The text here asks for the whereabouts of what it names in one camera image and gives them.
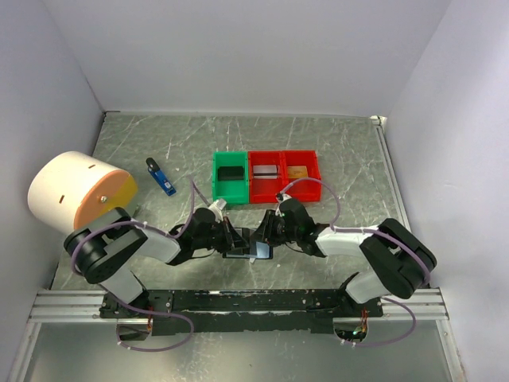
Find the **black leather card holder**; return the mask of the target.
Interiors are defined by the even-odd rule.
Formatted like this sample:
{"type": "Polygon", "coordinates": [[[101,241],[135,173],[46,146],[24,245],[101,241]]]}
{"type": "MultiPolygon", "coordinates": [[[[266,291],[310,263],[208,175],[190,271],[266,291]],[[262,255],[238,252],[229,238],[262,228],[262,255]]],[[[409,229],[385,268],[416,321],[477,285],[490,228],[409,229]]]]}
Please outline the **black leather card holder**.
{"type": "Polygon", "coordinates": [[[273,248],[268,244],[251,239],[254,232],[250,228],[237,228],[235,230],[243,239],[249,243],[248,248],[235,248],[229,252],[223,253],[224,259],[249,259],[254,262],[256,259],[269,260],[273,259],[273,248]]]}

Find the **silver VIP card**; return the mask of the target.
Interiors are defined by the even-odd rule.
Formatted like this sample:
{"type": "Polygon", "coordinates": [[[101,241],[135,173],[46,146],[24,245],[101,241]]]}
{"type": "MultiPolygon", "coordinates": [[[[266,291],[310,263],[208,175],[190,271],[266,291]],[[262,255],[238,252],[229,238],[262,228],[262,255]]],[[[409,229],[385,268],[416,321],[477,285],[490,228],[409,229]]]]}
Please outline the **silver VIP card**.
{"type": "Polygon", "coordinates": [[[254,179],[259,180],[274,180],[279,178],[278,165],[254,165],[252,167],[252,174],[254,179]]]}

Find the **gold VIP card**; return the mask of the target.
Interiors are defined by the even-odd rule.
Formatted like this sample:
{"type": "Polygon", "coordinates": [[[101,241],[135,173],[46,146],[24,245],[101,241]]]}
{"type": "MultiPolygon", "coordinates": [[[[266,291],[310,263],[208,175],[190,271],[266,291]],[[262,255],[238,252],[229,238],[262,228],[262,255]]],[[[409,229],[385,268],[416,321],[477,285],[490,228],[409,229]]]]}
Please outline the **gold VIP card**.
{"type": "Polygon", "coordinates": [[[299,179],[309,176],[306,166],[288,166],[287,175],[289,179],[299,179]]]}

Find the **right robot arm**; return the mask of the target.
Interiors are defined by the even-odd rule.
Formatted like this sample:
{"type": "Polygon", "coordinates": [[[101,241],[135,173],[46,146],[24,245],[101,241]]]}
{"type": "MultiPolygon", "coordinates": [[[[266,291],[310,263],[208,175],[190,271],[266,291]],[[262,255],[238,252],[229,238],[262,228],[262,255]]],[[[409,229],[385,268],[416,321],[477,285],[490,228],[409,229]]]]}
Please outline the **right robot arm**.
{"type": "Polygon", "coordinates": [[[339,311],[357,315],[365,302],[392,294],[408,299],[429,284],[437,266],[435,255],[396,219],[367,228],[340,228],[313,220],[295,198],[267,210],[251,238],[277,247],[295,243],[306,255],[327,258],[334,255],[362,257],[369,269],[351,276],[340,288],[339,311]]]}

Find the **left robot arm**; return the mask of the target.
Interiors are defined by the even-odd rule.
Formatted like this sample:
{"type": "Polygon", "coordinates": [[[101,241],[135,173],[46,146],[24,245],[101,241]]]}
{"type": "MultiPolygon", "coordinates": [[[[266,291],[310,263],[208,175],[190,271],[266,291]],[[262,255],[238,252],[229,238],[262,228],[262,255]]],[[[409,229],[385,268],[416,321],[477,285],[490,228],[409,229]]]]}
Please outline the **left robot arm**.
{"type": "Polygon", "coordinates": [[[121,310],[132,318],[142,316],[149,306],[145,287],[126,265],[134,255],[176,266],[200,249],[227,253],[248,247],[248,237],[236,231],[227,217],[218,218],[208,208],[198,208],[186,223],[163,232],[117,207],[77,228],[64,241],[72,271],[113,293],[121,310]]]}

